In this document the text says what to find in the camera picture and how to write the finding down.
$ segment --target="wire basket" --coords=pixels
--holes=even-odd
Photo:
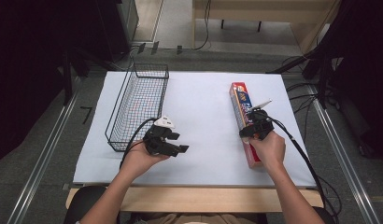
[[[134,63],[128,69],[105,131],[107,142],[115,151],[125,151],[145,120],[162,115],[168,78],[166,64]],[[142,139],[150,126],[145,125],[135,139]]]

